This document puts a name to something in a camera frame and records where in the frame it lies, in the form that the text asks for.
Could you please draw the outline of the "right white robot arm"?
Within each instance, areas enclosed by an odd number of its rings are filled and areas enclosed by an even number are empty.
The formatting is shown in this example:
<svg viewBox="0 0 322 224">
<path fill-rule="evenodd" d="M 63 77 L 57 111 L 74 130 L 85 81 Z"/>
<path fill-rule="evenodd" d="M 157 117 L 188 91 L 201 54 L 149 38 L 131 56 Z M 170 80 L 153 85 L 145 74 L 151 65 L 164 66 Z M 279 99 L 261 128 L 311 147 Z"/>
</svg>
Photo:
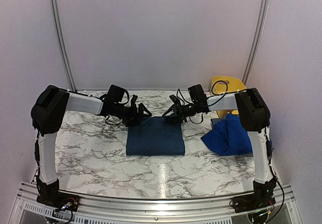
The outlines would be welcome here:
<svg viewBox="0 0 322 224">
<path fill-rule="evenodd" d="M 167 122 L 183 123 L 188 117 L 217 110 L 236 109 L 241 126 L 247 132 L 253 150 L 255 163 L 254 193 L 249 203 L 254 208 L 261 207 L 273 197 L 277 178 L 271 166 L 272 147 L 270 143 L 270 110 L 256 88 L 223 93 L 213 92 L 207 96 L 200 84 L 189 87 L 191 101 L 170 95 L 172 106 L 162 115 Z"/>
</svg>

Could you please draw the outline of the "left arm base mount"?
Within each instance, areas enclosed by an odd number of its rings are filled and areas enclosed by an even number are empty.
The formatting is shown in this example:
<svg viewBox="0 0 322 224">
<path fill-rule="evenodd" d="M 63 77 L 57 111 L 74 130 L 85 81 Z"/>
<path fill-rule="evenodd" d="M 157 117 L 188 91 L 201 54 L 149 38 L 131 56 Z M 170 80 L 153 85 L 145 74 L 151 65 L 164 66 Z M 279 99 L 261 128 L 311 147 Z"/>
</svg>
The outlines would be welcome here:
<svg viewBox="0 0 322 224">
<path fill-rule="evenodd" d="M 71 206 L 68 209 L 73 212 L 76 212 L 78 210 L 80 197 L 78 195 L 59 192 L 58 196 L 54 197 L 53 200 L 49 200 L 48 198 L 38 195 L 36 201 L 38 203 L 45 204 L 47 206 L 51 206 L 55 208 L 61 208 L 65 204 L 70 202 Z"/>
</svg>

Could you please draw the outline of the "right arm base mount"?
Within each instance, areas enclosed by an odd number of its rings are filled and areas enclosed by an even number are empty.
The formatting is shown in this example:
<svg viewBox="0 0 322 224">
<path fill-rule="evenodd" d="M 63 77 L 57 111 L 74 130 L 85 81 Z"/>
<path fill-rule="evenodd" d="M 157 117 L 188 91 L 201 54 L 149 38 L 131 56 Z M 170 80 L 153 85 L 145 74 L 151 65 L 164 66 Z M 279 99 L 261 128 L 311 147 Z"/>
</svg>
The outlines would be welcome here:
<svg viewBox="0 0 322 224">
<path fill-rule="evenodd" d="M 256 194 L 248 194 L 235 196 L 229 202 L 230 207 L 235 210 L 235 213 L 252 211 L 264 207 L 272 207 L 276 200 L 273 194 L 268 194 L 266 197 L 260 197 Z"/>
</svg>

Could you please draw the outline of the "grey-blue garment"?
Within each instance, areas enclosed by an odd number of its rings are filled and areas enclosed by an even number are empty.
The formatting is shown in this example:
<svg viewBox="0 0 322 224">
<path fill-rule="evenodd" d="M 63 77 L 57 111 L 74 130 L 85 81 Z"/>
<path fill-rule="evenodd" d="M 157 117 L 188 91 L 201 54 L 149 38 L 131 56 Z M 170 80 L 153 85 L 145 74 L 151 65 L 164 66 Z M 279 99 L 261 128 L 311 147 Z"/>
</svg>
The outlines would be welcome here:
<svg viewBox="0 0 322 224">
<path fill-rule="evenodd" d="M 166 122 L 162 117 L 141 120 L 128 128 L 128 156 L 183 156 L 185 144 L 181 124 Z"/>
</svg>

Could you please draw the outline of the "blue pleated skirt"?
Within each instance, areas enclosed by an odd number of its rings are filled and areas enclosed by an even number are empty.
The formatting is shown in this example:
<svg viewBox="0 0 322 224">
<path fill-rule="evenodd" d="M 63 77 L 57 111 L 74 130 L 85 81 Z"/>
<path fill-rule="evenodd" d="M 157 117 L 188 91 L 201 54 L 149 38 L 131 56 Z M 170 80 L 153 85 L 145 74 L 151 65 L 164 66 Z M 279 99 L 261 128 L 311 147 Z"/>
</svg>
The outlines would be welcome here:
<svg viewBox="0 0 322 224">
<path fill-rule="evenodd" d="M 227 114 L 213 126 L 212 130 L 202 136 L 201 140 L 208 149 L 220 156 L 253 153 L 248 133 L 242 127 L 237 115 Z"/>
</svg>

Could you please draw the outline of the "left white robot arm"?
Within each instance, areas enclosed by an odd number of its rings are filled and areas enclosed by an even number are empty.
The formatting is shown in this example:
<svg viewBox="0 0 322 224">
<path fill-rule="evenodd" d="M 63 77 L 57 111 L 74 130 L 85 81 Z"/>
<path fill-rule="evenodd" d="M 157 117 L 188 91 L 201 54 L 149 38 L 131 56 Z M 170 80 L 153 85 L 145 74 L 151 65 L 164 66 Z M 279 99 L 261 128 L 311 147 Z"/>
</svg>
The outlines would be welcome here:
<svg viewBox="0 0 322 224">
<path fill-rule="evenodd" d="M 90 113 L 96 116 L 120 119 L 126 127 L 137 126 L 152 114 L 144 104 L 136 104 L 137 96 L 111 85 L 100 97 L 81 94 L 49 85 L 37 98 L 31 110 L 32 125 L 37 131 L 35 160 L 38 165 L 36 178 L 39 195 L 52 206 L 63 203 L 55 167 L 55 143 L 67 111 Z"/>
</svg>

